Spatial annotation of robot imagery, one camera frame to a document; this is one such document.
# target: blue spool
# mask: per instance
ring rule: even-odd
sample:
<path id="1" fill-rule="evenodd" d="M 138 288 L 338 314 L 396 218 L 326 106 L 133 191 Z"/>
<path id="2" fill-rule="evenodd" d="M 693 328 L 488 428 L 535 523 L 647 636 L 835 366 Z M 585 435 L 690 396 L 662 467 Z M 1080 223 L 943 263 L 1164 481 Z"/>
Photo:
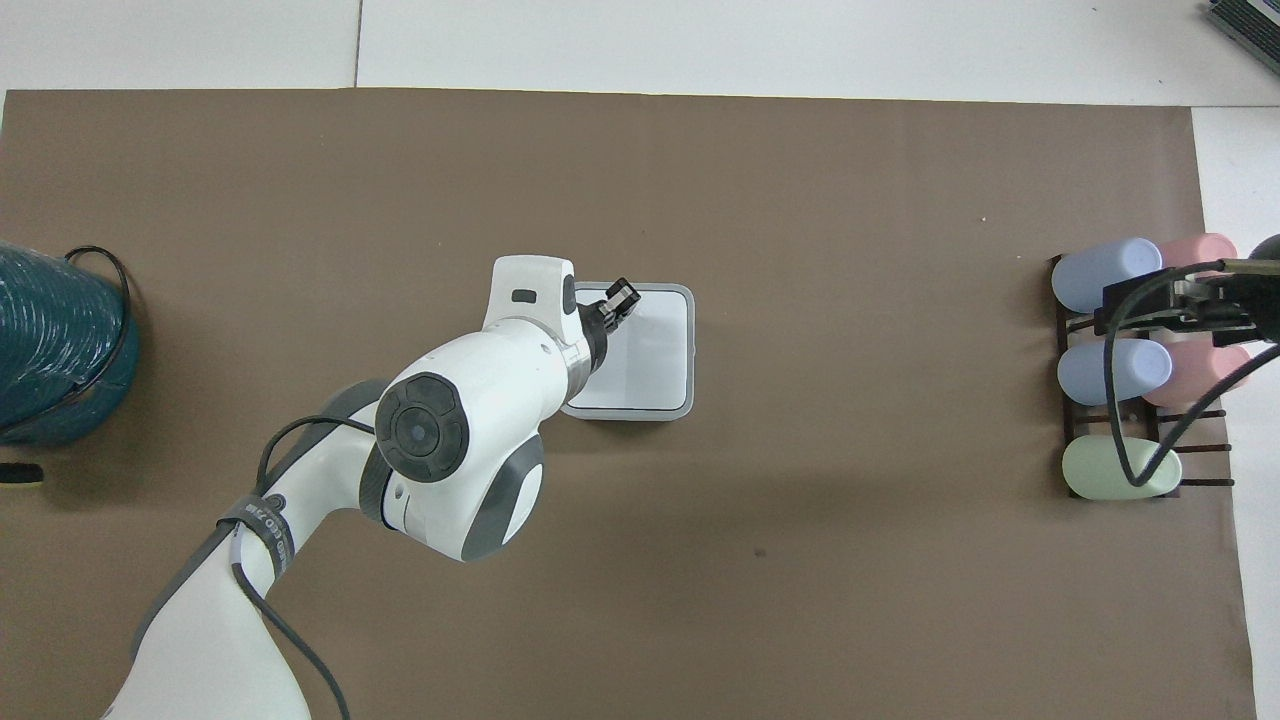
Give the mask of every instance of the blue spool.
<path id="1" fill-rule="evenodd" d="M 120 292 L 73 266 L 0 241 L 0 427 L 47 410 L 102 366 L 120 333 Z M 76 401 L 0 434 L 3 445 L 63 445 L 115 410 L 138 364 L 138 329 Z"/>

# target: black cable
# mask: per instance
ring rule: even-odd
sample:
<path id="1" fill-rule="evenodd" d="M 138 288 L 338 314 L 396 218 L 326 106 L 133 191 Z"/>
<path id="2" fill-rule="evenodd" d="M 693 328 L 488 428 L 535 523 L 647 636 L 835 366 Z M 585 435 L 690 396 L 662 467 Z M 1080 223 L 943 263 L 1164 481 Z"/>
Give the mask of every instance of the black cable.
<path id="1" fill-rule="evenodd" d="M 257 594 L 257 591 L 253 588 L 253 585 L 248 582 L 248 578 L 244 575 L 244 568 L 239 562 L 232 562 L 232 574 L 236 575 L 236 584 L 239 585 L 241 592 L 244 593 L 244 597 L 247 597 L 248 601 L 253 603 L 253 607 L 257 607 L 259 612 L 266 615 L 266 619 L 270 620 L 273 625 L 275 625 L 275 629 L 280 630 L 280 634 L 288 638 L 289 642 L 293 643 L 293 646 L 297 647 L 303 656 L 306 656 L 306 659 L 311 662 L 311 665 L 316 669 L 316 671 L 320 673 L 320 675 L 324 678 L 324 682 L 328 683 L 329 685 L 329 692 L 333 693 L 333 698 L 338 702 L 338 712 L 342 714 L 342 720 L 351 720 L 351 711 L 347 710 L 347 698 L 346 696 L 342 694 L 342 688 L 338 685 L 338 679 L 334 678 L 333 673 L 329 671 L 329 666 L 324 664 L 324 660 L 320 660 L 320 656 L 316 655 L 314 650 L 311 650 L 311 646 L 308 646 L 306 641 L 303 641 L 298 635 L 298 633 L 296 633 L 293 628 L 291 628 L 289 624 L 284 621 L 284 618 L 280 618 L 275 612 L 275 609 L 268 605 L 266 600 L 264 600 L 262 596 Z"/>
<path id="2" fill-rule="evenodd" d="M 268 465 L 271 462 L 271 454 L 275 451 L 275 446 L 279 445 L 282 439 L 284 439 L 284 436 L 292 433 L 293 430 L 301 428 L 302 425 L 316 425 L 321 423 L 346 425 L 348 428 L 356 428 L 357 430 L 364 430 L 369 434 L 374 434 L 374 428 L 361 421 L 352 420 L 351 418 L 339 418 L 337 415 L 307 415 L 306 418 L 298 418 L 297 420 L 293 420 L 288 425 L 280 428 L 279 432 L 276 432 L 274 436 L 271 436 L 271 439 L 266 442 L 266 447 L 262 448 L 262 457 L 257 462 L 257 480 L 253 483 L 255 495 L 261 496 L 266 493 L 266 491 L 270 488 L 270 486 L 268 486 L 266 483 Z"/>
<path id="3" fill-rule="evenodd" d="M 63 256 L 63 259 L 70 263 L 72 260 L 79 258 L 81 255 L 84 255 L 86 252 L 101 255 L 108 260 L 110 260 L 111 265 L 115 266 L 115 274 L 120 278 L 120 329 L 115 333 L 115 342 L 111 345 L 111 350 L 108 351 L 106 357 L 102 359 L 102 364 L 97 366 L 97 370 L 93 372 L 93 374 L 90 375 L 87 380 L 84 380 L 78 386 L 72 387 L 69 391 L 67 391 L 67 395 L 61 396 L 58 400 L 58 402 L 50 405 L 49 407 L 45 407 L 38 413 L 27 415 L 20 420 L 14 420 L 8 425 L 0 425 L 0 436 L 4 436 L 9 430 L 20 428 L 40 418 L 44 418 L 45 415 L 49 415 L 50 413 L 54 413 L 55 410 L 60 410 L 76 402 L 82 395 L 88 392 L 90 388 L 92 388 L 95 384 L 97 384 L 100 379 L 102 379 L 102 375 L 106 374 L 106 372 L 115 363 L 115 359 L 120 355 L 120 350 L 124 348 L 124 336 L 127 336 L 129 332 L 129 316 L 132 309 L 132 304 L 129 301 L 129 278 L 125 277 L 124 274 L 124 264 L 120 263 L 120 259 L 113 255 L 110 250 L 104 250 L 96 245 L 81 245 L 79 247 L 73 247 L 70 251 L 67 252 L 67 255 Z"/>
<path id="4" fill-rule="evenodd" d="M 1204 410 L 1207 410 L 1208 406 L 1212 405 L 1215 400 L 1217 400 L 1224 392 L 1230 389 L 1238 382 L 1248 377 L 1249 373 L 1253 373 L 1254 370 L 1266 365 L 1267 363 L 1274 360 L 1277 355 L 1280 355 L 1280 346 L 1271 347 L 1267 351 L 1260 354 L 1257 357 L 1253 357 L 1244 365 L 1236 368 L 1234 373 L 1222 378 L 1217 384 L 1210 388 L 1208 392 L 1201 396 L 1201 398 L 1197 400 L 1196 404 L 1187 413 L 1183 414 L 1183 418 L 1178 421 L 1178 424 L 1174 425 L 1174 428 L 1169 432 L 1169 434 L 1165 436 L 1165 438 L 1158 443 L 1155 455 L 1151 456 L 1151 459 L 1143 466 L 1142 471 L 1138 473 L 1137 475 L 1134 474 L 1133 465 L 1129 462 L 1129 450 L 1128 447 L 1125 447 L 1124 443 L 1124 429 L 1120 427 L 1120 404 L 1116 401 L 1116 387 L 1115 387 L 1116 337 L 1123 329 L 1125 320 L 1129 318 L 1129 314 L 1133 313 L 1133 309 L 1137 307 L 1138 304 L 1144 297 L 1155 292 L 1157 288 L 1167 284 L 1169 282 L 1179 277 L 1187 277 L 1194 273 L 1203 273 L 1208 270 L 1224 270 L 1225 266 L 1226 265 L 1222 260 L 1213 260 L 1210 263 L 1196 263 L 1193 265 L 1172 268 L 1170 270 L 1160 273 L 1158 275 L 1152 277 L 1147 282 L 1134 288 L 1128 296 L 1125 296 L 1124 301 L 1120 302 L 1120 306 L 1116 309 L 1115 314 L 1111 318 L 1111 325 L 1107 328 L 1106 341 L 1102 346 L 1102 375 L 1103 375 L 1103 384 L 1106 387 L 1107 415 L 1110 418 L 1111 441 L 1115 443 L 1116 455 L 1119 455 L 1120 459 L 1120 469 L 1124 471 L 1125 479 L 1128 479 L 1129 484 L 1132 484 L 1133 487 L 1142 487 L 1148 482 L 1151 482 L 1152 475 L 1156 474 L 1156 470 L 1160 468 L 1160 464 L 1164 461 L 1165 456 L 1167 456 L 1172 451 L 1174 445 L 1181 438 L 1181 436 L 1187 432 L 1187 429 L 1190 428 L 1192 423 L 1198 420 L 1199 416 L 1204 414 Z M 1240 274 L 1249 274 L 1248 270 L 1236 270 L 1236 272 Z"/>

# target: blue cup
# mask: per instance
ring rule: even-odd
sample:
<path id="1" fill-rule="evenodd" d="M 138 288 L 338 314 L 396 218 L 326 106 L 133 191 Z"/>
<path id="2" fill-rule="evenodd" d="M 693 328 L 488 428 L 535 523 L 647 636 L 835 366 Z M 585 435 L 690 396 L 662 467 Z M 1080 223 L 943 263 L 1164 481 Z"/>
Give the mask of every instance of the blue cup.
<path id="1" fill-rule="evenodd" d="M 1068 255 L 1053 266 L 1053 295 L 1076 313 L 1102 306 L 1102 288 L 1164 268 L 1156 243 L 1142 237 L 1117 240 Z"/>
<path id="2" fill-rule="evenodd" d="M 1057 359 L 1057 384 L 1080 405 L 1105 405 L 1107 391 L 1102 374 L 1101 342 L 1076 345 Z M 1174 360 L 1169 350 L 1152 340 L 1120 338 L 1116 341 L 1116 400 L 1146 395 L 1169 380 Z"/>

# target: circular button pad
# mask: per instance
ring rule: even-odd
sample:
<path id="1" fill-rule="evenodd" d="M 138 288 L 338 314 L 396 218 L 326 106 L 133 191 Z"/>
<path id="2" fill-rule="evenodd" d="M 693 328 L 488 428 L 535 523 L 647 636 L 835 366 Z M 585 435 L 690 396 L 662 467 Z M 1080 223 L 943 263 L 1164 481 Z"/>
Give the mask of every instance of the circular button pad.
<path id="1" fill-rule="evenodd" d="M 387 464 L 411 480 L 443 480 L 467 454 L 470 433 L 458 388 L 435 373 L 392 386 L 378 404 L 374 429 Z"/>

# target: cup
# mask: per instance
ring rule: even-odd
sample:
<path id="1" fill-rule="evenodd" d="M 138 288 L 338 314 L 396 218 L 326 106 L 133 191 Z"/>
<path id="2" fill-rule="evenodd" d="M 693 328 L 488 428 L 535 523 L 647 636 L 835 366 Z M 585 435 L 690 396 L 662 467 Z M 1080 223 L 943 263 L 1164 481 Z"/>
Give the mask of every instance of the cup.
<path id="1" fill-rule="evenodd" d="M 1101 342 L 1073 346 L 1057 359 L 1057 384 L 1080 405 L 1105 405 L 1107 391 L 1102 373 Z M 1123 337 L 1116 340 L 1116 400 L 1129 400 L 1151 392 L 1169 380 L 1174 361 L 1169 350 L 1153 340 Z"/>
<path id="2" fill-rule="evenodd" d="M 1240 254 L 1225 234 L 1211 232 L 1164 242 L 1160 245 L 1160 256 L 1164 258 L 1166 268 L 1181 268 L 1222 258 L 1234 260 Z"/>
<path id="3" fill-rule="evenodd" d="M 1213 347 L 1213 341 L 1207 337 L 1170 342 L 1165 350 L 1172 360 L 1174 372 L 1169 382 L 1143 393 L 1147 402 L 1161 407 L 1192 405 L 1219 380 L 1249 361 L 1249 351 L 1243 346 Z"/>
<path id="4" fill-rule="evenodd" d="M 1156 454 L 1157 443 L 1149 439 L 1124 438 L 1133 471 L 1140 473 Z M 1151 480 L 1133 487 L 1120 468 L 1111 436 L 1080 436 L 1062 452 L 1062 477 L 1075 495 L 1089 500 L 1142 500 L 1165 495 L 1183 482 L 1183 461 L 1170 452 L 1160 461 Z"/>
<path id="5" fill-rule="evenodd" d="M 1160 249 L 1142 237 L 1096 245 L 1057 261 L 1053 295 L 1076 313 L 1093 313 L 1102 306 L 1102 288 L 1162 266 Z"/>

